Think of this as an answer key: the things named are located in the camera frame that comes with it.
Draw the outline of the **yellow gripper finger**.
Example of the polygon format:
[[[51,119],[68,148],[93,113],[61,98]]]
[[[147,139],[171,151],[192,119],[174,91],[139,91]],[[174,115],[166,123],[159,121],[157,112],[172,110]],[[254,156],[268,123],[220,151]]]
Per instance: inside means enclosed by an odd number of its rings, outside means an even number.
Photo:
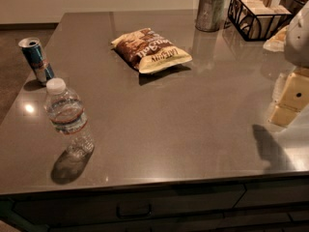
[[[275,105],[272,109],[268,120],[276,125],[286,128],[298,115],[296,111]]]
[[[294,69],[287,77],[278,104],[300,112],[309,103],[309,69]]]

